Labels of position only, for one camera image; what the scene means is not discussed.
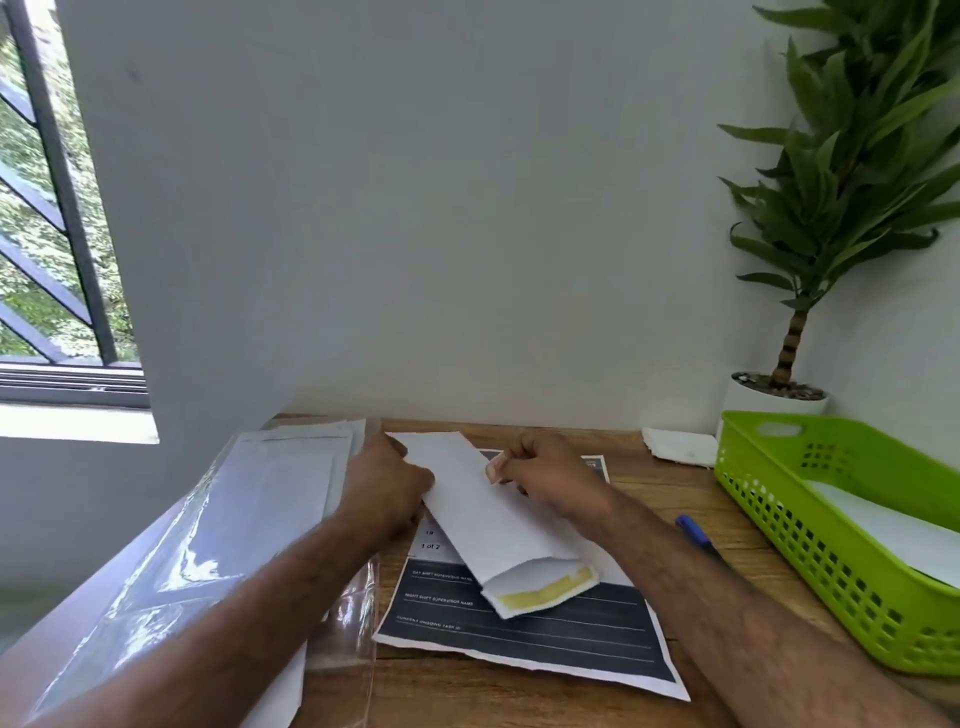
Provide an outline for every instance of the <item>white envelope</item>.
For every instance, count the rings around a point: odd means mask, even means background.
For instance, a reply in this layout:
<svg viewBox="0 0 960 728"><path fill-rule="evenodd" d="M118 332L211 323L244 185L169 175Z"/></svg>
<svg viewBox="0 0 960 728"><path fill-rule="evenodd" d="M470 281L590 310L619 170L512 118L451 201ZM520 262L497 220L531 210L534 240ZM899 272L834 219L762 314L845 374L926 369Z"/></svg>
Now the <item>white envelope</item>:
<svg viewBox="0 0 960 728"><path fill-rule="evenodd" d="M596 586L585 540L513 486L491 485L485 458L459 432L391 433L436 482L423 499L504 619Z"/></svg>

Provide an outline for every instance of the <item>yellow adhesive strip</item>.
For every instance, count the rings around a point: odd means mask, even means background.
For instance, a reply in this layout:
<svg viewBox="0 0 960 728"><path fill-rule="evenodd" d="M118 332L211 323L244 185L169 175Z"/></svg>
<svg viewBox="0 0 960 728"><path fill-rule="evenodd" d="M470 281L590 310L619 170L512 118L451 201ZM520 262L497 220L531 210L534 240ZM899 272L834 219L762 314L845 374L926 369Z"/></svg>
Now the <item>yellow adhesive strip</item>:
<svg viewBox="0 0 960 728"><path fill-rule="evenodd" d="M558 599L567 592L570 592L593 576L590 569L583 568L575 574L565 576L560 581L547 584L542 589L534 592L517 592L516 594L498 596L497 600L507 609L530 609L530 607L539 607L541 604L549 604L554 599Z"/></svg>

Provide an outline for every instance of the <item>white wall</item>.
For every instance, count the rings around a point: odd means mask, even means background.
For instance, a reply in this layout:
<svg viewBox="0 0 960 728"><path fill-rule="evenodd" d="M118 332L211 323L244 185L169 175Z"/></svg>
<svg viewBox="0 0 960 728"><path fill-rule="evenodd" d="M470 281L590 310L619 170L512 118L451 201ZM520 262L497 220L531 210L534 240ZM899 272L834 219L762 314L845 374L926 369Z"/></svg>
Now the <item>white wall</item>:
<svg viewBox="0 0 960 728"><path fill-rule="evenodd" d="M156 445L0 437L0 464L0 611L7 590L68 594L188 487Z"/></svg>
<svg viewBox="0 0 960 728"><path fill-rule="evenodd" d="M960 222L943 232L928 251L854 269L804 346L836 414L960 468Z"/></svg>
<svg viewBox="0 0 960 728"><path fill-rule="evenodd" d="M60 16L166 442L284 405L709 430L773 363L716 180L771 161L716 122L790 116L749 2Z"/></svg>

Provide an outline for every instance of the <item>forearm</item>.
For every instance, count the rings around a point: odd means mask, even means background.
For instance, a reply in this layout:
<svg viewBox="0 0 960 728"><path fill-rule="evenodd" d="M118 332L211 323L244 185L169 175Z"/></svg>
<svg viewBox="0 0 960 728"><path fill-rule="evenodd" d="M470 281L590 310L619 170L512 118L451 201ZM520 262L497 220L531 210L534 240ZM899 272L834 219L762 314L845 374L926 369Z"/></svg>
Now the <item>forearm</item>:
<svg viewBox="0 0 960 728"><path fill-rule="evenodd" d="M310 531L183 632L31 728L232 728L379 547L379 525Z"/></svg>
<svg viewBox="0 0 960 728"><path fill-rule="evenodd" d="M950 726L921 699L622 494L589 527L744 728Z"/></svg>

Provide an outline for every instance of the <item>basket handle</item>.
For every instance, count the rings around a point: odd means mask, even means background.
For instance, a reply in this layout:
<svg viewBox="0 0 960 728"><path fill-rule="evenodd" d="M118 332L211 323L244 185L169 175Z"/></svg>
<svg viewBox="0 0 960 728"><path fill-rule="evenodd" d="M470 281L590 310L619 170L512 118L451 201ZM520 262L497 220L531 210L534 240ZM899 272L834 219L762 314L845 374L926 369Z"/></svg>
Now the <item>basket handle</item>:
<svg viewBox="0 0 960 728"><path fill-rule="evenodd" d="M797 437L803 434L803 425L793 423L779 423L773 420L764 420L756 426L756 434L760 437Z"/></svg>

